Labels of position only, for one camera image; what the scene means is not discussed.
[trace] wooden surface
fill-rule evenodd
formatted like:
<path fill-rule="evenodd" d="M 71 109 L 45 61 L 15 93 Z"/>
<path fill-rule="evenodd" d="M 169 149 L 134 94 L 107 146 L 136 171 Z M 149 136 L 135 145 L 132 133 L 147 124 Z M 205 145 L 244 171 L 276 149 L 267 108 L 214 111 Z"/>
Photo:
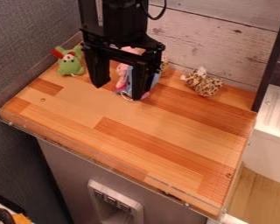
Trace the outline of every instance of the wooden surface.
<path fill-rule="evenodd" d="M 150 4 L 162 6 L 164 0 Z M 276 32 L 280 26 L 280 0 L 170 0 L 168 7 Z"/>
<path fill-rule="evenodd" d="M 243 168 L 228 213 L 249 224 L 280 224 L 280 183 Z"/>
<path fill-rule="evenodd" d="M 50 67 L 8 101 L 1 117 L 84 158 L 217 216 L 253 128 L 254 94 L 225 86 L 213 99 L 197 96 L 164 74 L 143 101 L 112 93 L 87 74 L 62 77 Z"/>
<path fill-rule="evenodd" d="M 151 6 L 150 11 L 156 15 L 160 8 Z M 277 35 L 179 10 L 167 10 L 158 21 L 150 20 L 148 33 L 166 45 L 172 64 L 185 70 L 203 66 L 231 85 L 253 91 L 263 77 Z"/>

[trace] clear acrylic panel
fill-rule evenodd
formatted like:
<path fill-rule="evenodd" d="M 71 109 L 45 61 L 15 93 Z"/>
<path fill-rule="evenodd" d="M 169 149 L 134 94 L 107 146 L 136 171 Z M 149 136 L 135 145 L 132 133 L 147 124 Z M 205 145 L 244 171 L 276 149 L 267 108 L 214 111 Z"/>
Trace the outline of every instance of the clear acrylic panel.
<path fill-rule="evenodd" d="M 11 85 L 9 85 L 4 91 L 0 93 L 0 121 L 3 123 L 6 123 L 14 128 L 17 128 L 19 130 L 22 130 L 34 137 L 37 137 L 39 139 L 42 139 L 50 144 L 56 145 L 63 150 L 71 151 L 75 155 L 78 155 L 81 158 L 84 158 L 88 160 L 91 163 L 97 164 L 99 166 L 102 166 L 112 172 L 115 172 L 119 175 L 124 176 L 127 179 L 131 179 L 132 181 L 137 182 L 138 184 L 148 187 L 153 191 L 156 191 L 157 193 L 161 193 L 164 196 L 168 197 L 171 200 L 175 200 L 178 203 L 182 204 L 184 207 L 187 207 L 189 209 L 192 209 L 196 211 L 197 213 L 203 214 L 206 217 L 209 217 L 211 219 L 214 219 L 216 221 L 220 221 L 223 214 L 226 213 L 226 209 L 224 207 L 226 206 L 226 203 L 228 202 L 229 196 L 224 197 L 224 201 L 222 203 L 217 203 L 216 198 L 217 194 L 225 194 L 221 192 L 221 186 L 224 185 L 228 189 L 232 189 L 233 187 L 230 186 L 230 183 L 232 182 L 232 179 L 235 178 L 236 169 L 230 171 L 228 168 L 230 161 L 234 161 L 232 159 L 231 152 L 224 154 L 224 157 L 222 159 L 223 164 L 217 167 L 218 170 L 218 178 L 213 178 L 212 173 L 214 171 L 210 167 L 204 167 L 203 164 L 200 164 L 201 159 L 202 161 L 206 161 L 203 157 L 199 157 L 196 154 L 192 154 L 194 157 L 197 157 L 198 161 L 193 162 L 196 163 L 195 165 L 198 165 L 202 169 L 204 169 L 204 173 L 207 177 L 209 177 L 209 182 L 207 185 L 196 185 L 196 188 L 201 187 L 207 193 L 207 196 L 201 196 L 197 193 L 197 189 L 186 188 L 181 187 L 181 182 L 189 182 L 192 183 L 192 179 L 184 178 L 181 180 L 181 176 L 178 174 L 177 177 L 175 177 L 174 173 L 168 173 L 164 175 L 159 175 L 160 171 L 155 172 L 147 172 L 144 169 L 141 169 L 141 166 L 133 165 L 133 163 L 125 163 L 121 159 L 115 159 L 114 157 L 111 157 L 108 153 L 103 152 L 100 150 L 101 145 L 105 144 L 104 141 L 106 141 L 107 144 L 109 144 L 110 147 L 116 147 L 112 143 L 109 143 L 108 139 L 104 140 L 101 139 L 97 143 L 93 143 L 93 147 L 90 147 L 89 145 L 92 143 L 83 143 L 83 139 L 80 141 L 76 141 L 73 138 L 70 137 L 70 135 L 66 135 L 65 133 L 60 133 L 60 131 L 57 131 L 56 129 L 51 129 L 49 126 L 45 126 L 42 124 L 42 121 L 46 120 L 46 115 L 36 115 L 38 116 L 38 122 L 36 120 L 33 120 L 27 116 L 21 115 L 18 113 L 18 110 L 21 109 L 21 107 L 24 107 L 25 101 L 20 101 L 17 103 L 16 107 L 12 106 L 12 102 L 16 100 L 17 97 L 14 97 L 15 95 L 18 96 L 18 93 L 21 93 L 24 95 L 25 98 L 33 97 L 32 95 L 35 94 L 34 92 L 30 92 L 29 94 L 25 94 L 21 92 L 21 90 L 26 89 L 26 87 L 31 83 L 32 81 L 37 81 L 38 77 L 42 75 L 42 73 L 45 71 L 45 67 L 49 67 L 54 62 L 54 59 L 51 56 L 47 56 L 46 59 L 41 61 L 39 65 L 36 65 L 31 70 L 29 70 L 27 73 L 19 75 L 17 77 L 17 80 L 14 80 Z M 83 81 L 83 85 L 89 85 L 88 78 L 87 77 L 80 77 L 77 78 L 80 79 L 80 81 Z M 99 94 L 101 90 L 95 90 L 97 92 L 93 92 L 94 94 Z M 65 105 L 59 105 L 59 114 L 68 114 L 72 112 L 70 108 Z M 145 116 L 154 116 L 155 112 L 151 112 L 148 110 L 149 106 L 142 106 L 141 109 L 145 111 Z M 66 126 L 64 126 L 63 123 L 59 123 L 59 125 L 63 125 L 62 128 L 58 128 L 58 130 L 65 129 Z M 237 142 L 237 138 L 232 139 L 230 141 L 230 146 L 233 146 Z M 200 175 L 196 175 L 194 172 L 189 174 L 190 177 L 196 177 L 199 179 L 199 181 L 202 181 L 202 177 Z"/>

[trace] wooden floor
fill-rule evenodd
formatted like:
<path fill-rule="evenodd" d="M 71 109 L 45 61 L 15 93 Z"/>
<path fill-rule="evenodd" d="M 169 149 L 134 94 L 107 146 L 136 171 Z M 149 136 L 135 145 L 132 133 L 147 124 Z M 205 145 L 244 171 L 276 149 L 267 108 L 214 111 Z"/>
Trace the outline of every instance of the wooden floor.
<path fill-rule="evenodd" d="M 197 96 L 179 77 L 164 74 L 143 101 L 112 93 L 112 81 L 91 85 L 88 74 L 62 77 L 50 67 L 7 102 L 1 117 L 217 216 L 256 114 L 254 94 L 225 86 Z"/>
<path fill-rule="evenodd" d="M 243 168 L 228 213 L 249 224 L 280 224 L 280 183 Z"/>

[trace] pink stuffed toy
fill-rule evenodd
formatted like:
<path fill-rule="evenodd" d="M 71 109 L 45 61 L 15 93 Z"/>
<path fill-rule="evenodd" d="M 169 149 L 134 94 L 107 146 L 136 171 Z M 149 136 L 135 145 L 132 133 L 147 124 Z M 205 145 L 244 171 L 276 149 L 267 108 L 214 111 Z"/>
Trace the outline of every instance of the pink stuffed toy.
<path fill-rule="evenodd" d="M 128 53 L 134 53 L 134 54 L 140 54 L 140 52 L 136 48 L 131 48 L 130 46 L 125 46 L 122 48 L 123 51 Z M 128 71 L 129 65 L 127 64 L 119 64 L 116 68 L 116 71 L 119 75 L 119 80 L 115 85 L 115 91 L 120 90 L 121 88 L 124 88 L 127 83 L 127 71 Z"/>

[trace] stuffed toy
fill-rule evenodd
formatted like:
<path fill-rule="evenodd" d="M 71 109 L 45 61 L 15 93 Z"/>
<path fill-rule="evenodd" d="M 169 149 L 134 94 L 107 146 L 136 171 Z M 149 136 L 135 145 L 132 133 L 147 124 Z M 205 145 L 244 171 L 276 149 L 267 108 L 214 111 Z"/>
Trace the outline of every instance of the stuffed toy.
<path fill-rule="evenodd" d="M 136 48 L 131 48 L 130 46 L 125 46 L 122 48 L 123 51 L 128 53 L 140 54 L 140 52 Z M 118 82 L 115 85 L 115 91 L 120 91 L 124 89 L 127 84 L 127 73 L 128 73 L 129 65 L 120 63 L 116 68 L 116 72 L 119 76 Z"/>
<path fill-rule="evenodd" d="M 82 64 L 82 48 L 80 45 L 75 46 L 71 50 L 65 50 L 61 46 L 52 50 L 52 55 L 58 58 L 58 73 L 61 75 L 76 76 L 84 74 L 84 66 Z"/>
<path fill-rule="evenodd" d="M 215 95 L 223 86 L 223 80 L 207 76 L 207 70 L 204 67 L 195 69 L 188 75 L 180 77 L 185 81 L 189 88 L 195 90 L 198 95 L 209 97 Z"/>
<path fill-rule="evenodd" d="M 161 61 L 161 77 L 165 77 L 165 75 L 168 74 L 169 70 L 170 67 L 168 57 L 163 55 Z"/>

